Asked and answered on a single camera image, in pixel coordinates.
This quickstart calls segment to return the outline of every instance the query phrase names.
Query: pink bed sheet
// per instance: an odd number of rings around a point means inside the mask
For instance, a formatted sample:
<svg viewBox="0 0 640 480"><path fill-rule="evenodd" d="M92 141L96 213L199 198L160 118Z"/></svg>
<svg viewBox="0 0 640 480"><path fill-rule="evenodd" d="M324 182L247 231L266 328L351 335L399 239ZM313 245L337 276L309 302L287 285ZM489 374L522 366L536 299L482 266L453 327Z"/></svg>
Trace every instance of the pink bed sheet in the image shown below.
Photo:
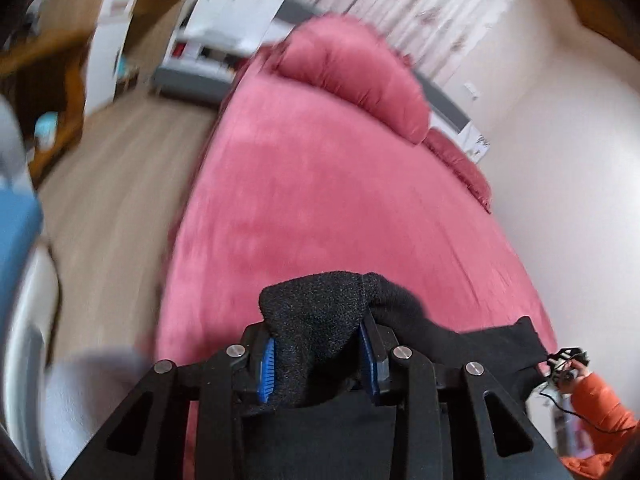
<svg viewBox="0 0 640 480"><path fill-rule="evenodd" d="M178 231L156 357L209 357L262 318L260 290L329 270L378 272L457 331L530 316L556 339L495 219L423 145L254 62L228 104Z"/></svg>

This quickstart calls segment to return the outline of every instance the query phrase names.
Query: dark pink pillow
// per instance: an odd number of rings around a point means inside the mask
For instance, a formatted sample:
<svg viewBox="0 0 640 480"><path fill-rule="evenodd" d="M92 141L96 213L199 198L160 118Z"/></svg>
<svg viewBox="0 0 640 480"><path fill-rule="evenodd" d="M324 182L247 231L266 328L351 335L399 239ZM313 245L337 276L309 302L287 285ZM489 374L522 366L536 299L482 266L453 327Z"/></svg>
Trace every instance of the dark pink pillow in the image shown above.
<svg viewBox="0 0 640 480"><path fill-rule="evenodd" d="M462 150L437 128L431 128L422 143L467 186L476 200L490 213L491 187L478 167Z"/></svg>
<svg viewBox="0 0 640 480"><path fill-rule="evenodd" d="M420 144L430 109L409 65L372 27L340 14L303 23L268 62L279 75L331 92Z"/></svg>

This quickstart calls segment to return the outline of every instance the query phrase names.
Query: silver bolt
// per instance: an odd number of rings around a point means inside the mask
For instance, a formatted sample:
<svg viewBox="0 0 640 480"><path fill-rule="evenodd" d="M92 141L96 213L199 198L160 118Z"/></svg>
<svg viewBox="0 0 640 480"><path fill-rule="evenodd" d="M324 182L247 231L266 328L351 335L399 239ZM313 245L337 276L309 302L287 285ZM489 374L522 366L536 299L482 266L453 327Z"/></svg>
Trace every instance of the silver bolt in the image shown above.
<svg viewBox="0 0 640 480"><path fill-rule="evenodd" d="M226 354L229 357L242 357L244 355L244 346L231 345L226 348Z"/></svg>
<svg viewBox="0 0 640 480"><path fill-rule="evenodd" d="M476 362L467 363L465 366L465 370L467 371L467 373L475 376L484 374L484 367L480 363Z"/></svg>
<svg viewBox="0 0 640 480"><path fill-rule="evenodd" d="M407 346L396 346L394 348L394 355L398 359L408 359L412 354L413 352L411 352L411 349Z"/></svg>
<svg viewBox="0 0 640 480"><path fill-rule="evenodd" d="M174 367L174 364L169 361L168 359L163 359L162 361L158 361L156 364L154 364L154 371L157 374L165 374L169 371L171 371L171 368Z"/></svg>

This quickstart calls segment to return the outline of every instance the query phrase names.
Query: blue seat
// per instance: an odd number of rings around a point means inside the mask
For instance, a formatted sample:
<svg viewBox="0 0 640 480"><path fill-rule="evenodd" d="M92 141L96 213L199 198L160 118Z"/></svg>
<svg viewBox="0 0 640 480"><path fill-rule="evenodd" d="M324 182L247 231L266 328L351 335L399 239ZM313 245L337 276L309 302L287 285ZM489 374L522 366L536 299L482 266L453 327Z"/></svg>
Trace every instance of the blue seat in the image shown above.
<svg viewBox="0 0 640 480"><path fill-rule="evenodd" d="M0 327L14 304L16 288L42 229L42 208L31 195L0 189Z"/></svg>

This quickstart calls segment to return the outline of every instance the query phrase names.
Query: hand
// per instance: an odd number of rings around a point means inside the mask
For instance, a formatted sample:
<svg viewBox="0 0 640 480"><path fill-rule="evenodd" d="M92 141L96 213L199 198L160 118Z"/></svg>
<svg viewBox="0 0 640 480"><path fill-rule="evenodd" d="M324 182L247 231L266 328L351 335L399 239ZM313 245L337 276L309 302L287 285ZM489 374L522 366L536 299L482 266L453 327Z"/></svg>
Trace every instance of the hand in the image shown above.
<svg viewBox="0 0 640 480"><path fill-rule="evenodd" d="M578 370L578 375L573 381L563 381L560 380L558 383L558 390L562 394L572 394L575 390L575 387L585 378L591 375L591 371L583 365L580 361L572 360L567 361L562 366L562 373L567 372L569 370Z"/></svg>

